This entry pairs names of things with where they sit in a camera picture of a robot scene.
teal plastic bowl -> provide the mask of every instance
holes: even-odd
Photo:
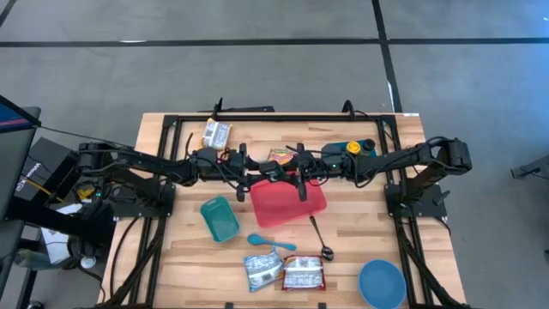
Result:
[[[216,197],[205,202],[200,207],[200,213],[215,242],[226,242],[240,232],[237,216],[224,197]]]

wooden table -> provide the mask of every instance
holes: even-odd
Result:
[[[136,150],[156,155],[164,115],[143,115]],[[403,148],[425,140],[421,120],[417,115],[395,116]],[[198,148],[204,126],[202,122],[184,123],[178,159],[184,156],[184,145],[191,132],[194,137],[190,149]],[[172,140],[173,132],[170,134],[168,141]],[[376,141],[377,152],[381,153],[377,128],[373,123],[237,122],[232,128],[229,146],[238,148],[241,142],[245,142],[248,154],[254,160],[261,161],[267,157],[271,148],[295,146],[296,142],[303,142],[308,149],[320,149],[328,142],[366,138]],[[170,153],[170,143],[166,145],[166,157]],[[408,174],[413,175],[413,170],[410,169]],[[331,179],[323,185],[328,206],[316,218],[324,242],[335,252],[335,260],[324,264],[326,291],[281,291],[281,282],[278,281],[255,293],[248,290],[243,257],[266,254],[270,247],[249,245],[246,241],[248,234],[260,233],[276,241],[294,243],[298,247],[296,253],[317,255],[321,244],[309,219],[262,229],[257,225],[250,197],[246,196],[244,203],[237,202],[235,191],[227,184],[199,181],[190,188],[177,186],[173,214],[167,220],[154,307],[223,307],[228,301],[237,308],[317,307],[319,302],[327,303],[329,308],[367,306],[357,290],[357,274],[364,263],[382,258],[401,266],[395,225],[387,215],[383,195],[386,183],[385,176],[380,174],[364,189],[357,189],[352,183],[340,179]],[[240,222],[240,234],[224,244],[214,243],[199,212],[204,202],[219,195],[230,201]],[[113,254],[130,221],[125,219],[117,224],[103,281],[107,293]],[[115,270],[115,290],[135,265],[142,222],[139,220],[132,227],[122,245]],[[419,218],[418,222],[429,268],[452,297],[465,302],[448,231],[432,218]],[[278,252],[282,258],[290,254],[285,250]],[[414,266],[412,269],[418,302],[423,302],[419,275]],[[141,302],[145,299],[148,273],[148,269],[143,272],[139,295]]]

black box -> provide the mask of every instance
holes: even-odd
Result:
[[[41,137],[28,152],[21,174],[41,185],[49,192],[64,198],[69,194],[79,175],[75,170],[76,153]],[[16,197],[28,200],[37,207],[43,206],[50,197],[20,177],[15,188]]]

yellow bottle cap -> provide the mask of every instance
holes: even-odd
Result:
[[[355,141],[348,142],[347,151],[353,155],[358,155],[360,153],[360,144]]]

small bottle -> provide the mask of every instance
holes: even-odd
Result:
[[[362,142],[361,155],[371,156],[371,152],[376,148],[376,142],[368,138]]]

